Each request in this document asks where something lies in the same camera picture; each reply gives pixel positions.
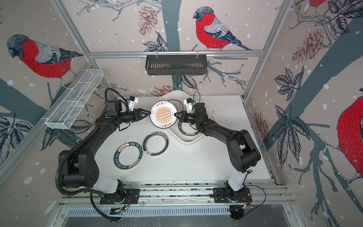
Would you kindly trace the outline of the green rim plate front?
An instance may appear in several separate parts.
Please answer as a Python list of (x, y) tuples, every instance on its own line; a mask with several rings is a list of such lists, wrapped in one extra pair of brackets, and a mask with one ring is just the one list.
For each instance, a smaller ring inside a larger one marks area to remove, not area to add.
[(178, 129), (185, 136), (196, 136), (199, 134), (199, 131), (193, 128), (189, 123), (179, 122)]

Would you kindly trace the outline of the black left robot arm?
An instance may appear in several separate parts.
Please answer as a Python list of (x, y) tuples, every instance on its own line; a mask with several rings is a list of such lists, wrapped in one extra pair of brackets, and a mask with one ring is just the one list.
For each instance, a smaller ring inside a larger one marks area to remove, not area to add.
[(81, 192), (114, 194), (119, 180), (100, 173), (95, 155), (106, 139), (119, 129), (122, 123), (138, 122), (151, 114), (141, 108), (133, 111), (104, 111), (95, 122), (93, 131), (71, 150), (59, 154), (59, 166), (55, 175), (58, 191), (66, 196)]

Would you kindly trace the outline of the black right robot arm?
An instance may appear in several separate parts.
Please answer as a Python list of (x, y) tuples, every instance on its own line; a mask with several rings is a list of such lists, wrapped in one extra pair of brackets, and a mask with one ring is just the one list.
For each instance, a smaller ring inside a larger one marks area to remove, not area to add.
[(229, 159), (234, 167), (226, 187), (232, 192), (241, 191), (245, 187), (245, 180), (251, 168), (261, 160), (261, 154), (250, 133), (247, 130), (232, 130), (211, 120), (204, 103), (195, 104), (190, 113), (180, 111), (174, 116), (181, 122), (195, 125), (202, 134), (226, 145)]

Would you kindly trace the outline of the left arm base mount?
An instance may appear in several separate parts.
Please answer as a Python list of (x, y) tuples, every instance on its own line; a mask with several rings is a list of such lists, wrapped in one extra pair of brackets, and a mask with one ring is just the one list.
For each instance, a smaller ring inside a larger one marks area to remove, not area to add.
[(114, 194), (104, 194), (101, 196), (100, 204), (102, 205), (131, 205), (137, 204), (139, 200), (140, 189), (123, 189)]

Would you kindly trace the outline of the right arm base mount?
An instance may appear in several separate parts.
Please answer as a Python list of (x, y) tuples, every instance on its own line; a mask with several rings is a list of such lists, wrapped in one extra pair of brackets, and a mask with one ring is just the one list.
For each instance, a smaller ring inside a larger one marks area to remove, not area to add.
[(229, 187), (213, 188), (211, 197), (215, 203), (252, 203), (251, 193), (247, 187), (236, 192)]

